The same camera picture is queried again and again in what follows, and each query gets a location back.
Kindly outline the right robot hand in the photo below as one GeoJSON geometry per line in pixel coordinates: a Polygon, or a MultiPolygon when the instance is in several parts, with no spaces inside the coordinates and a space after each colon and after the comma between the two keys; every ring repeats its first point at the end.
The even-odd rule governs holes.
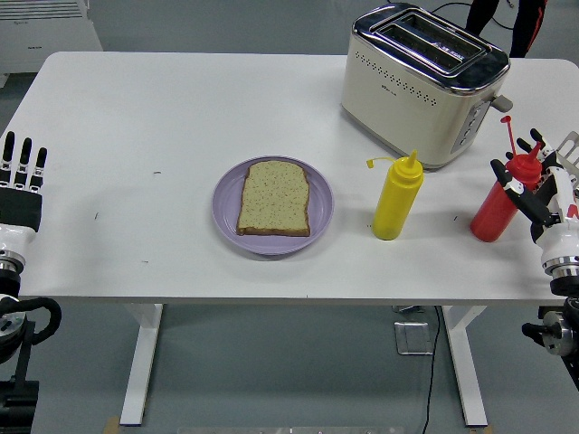
{"type": "Polygon", "coordinates": [[[551,146],[536,129],[530,136],[540,146],[542,165],[538,187],[528,189],[502,162],[490,165],[508,199],[531,221],[531,238],[542,250],[546,274],[578,273],[578,134],[571,132],[560,146],[551,146]]]}

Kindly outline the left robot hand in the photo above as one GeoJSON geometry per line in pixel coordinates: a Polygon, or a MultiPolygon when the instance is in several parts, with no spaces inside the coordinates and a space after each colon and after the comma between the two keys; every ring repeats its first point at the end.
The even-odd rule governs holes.
{"type": "Polygon", "coordinates": [[[23,256],[41,225],[47,149],[40,147],[33,163],[33,141],[27,137],[16,159],[15,151],[15,134],[8,131],[1,152],[1,250],[23,256]]]}

